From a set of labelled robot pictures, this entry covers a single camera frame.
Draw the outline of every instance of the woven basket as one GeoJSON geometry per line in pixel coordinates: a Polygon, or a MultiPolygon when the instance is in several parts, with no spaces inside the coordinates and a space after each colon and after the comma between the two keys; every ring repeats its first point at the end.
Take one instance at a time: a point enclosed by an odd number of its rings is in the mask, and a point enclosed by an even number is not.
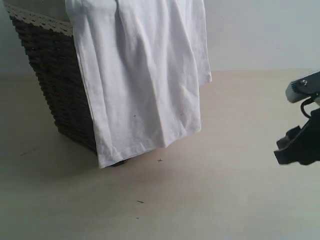
{"type": "Polygon", "coordinates": [[[58,131],[93,151],[93,121],[74,39],[10,16],[29,57],[58,131]]]}

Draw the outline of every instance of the screw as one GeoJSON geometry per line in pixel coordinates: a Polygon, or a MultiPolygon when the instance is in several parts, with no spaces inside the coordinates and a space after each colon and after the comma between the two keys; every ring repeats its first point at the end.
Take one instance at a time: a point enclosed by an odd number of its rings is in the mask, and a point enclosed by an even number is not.
{"type": "Polygon", "coordinates": [[[308,81],[303,79],[301,82],[300,82],[304,87],[306,87],[308,85],[308,81]]]}

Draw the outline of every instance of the black cable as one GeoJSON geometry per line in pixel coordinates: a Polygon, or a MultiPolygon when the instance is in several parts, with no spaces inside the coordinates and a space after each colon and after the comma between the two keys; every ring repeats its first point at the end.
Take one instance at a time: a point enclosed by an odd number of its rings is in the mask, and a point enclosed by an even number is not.
{"type": "Polygon", "coordinates": [[[311,116],[308,113],[306,113],[305,106],[310,105],[310,104],[312,104],[314,102],[315,102],[314,97],[311,97],[311,98],[308,98],[307,100],[305,100],[303,103],[301,103],[301,106],[300,106],[301,112],[308,119],[310,119],[311,116]]]}

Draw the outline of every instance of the white wall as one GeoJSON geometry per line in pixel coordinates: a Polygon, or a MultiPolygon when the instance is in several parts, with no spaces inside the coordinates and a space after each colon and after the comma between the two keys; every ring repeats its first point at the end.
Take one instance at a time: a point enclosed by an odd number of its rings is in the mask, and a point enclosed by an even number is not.
{"type": "MultiPolygon", "coordinates": [[[[205,0],[214,71],[320,69],[320,1],[205,0]]],[[[0,4],[0,74],[32,72],[0,4]]]]}

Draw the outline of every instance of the white towel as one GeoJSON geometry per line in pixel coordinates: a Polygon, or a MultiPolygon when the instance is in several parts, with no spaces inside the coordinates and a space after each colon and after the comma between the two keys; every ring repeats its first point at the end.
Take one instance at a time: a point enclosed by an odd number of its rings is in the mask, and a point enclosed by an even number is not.
{"type": "Polygon", "coordinates": [[[201,129],[203,0],[65,0],[101,168],[201,129]]]}

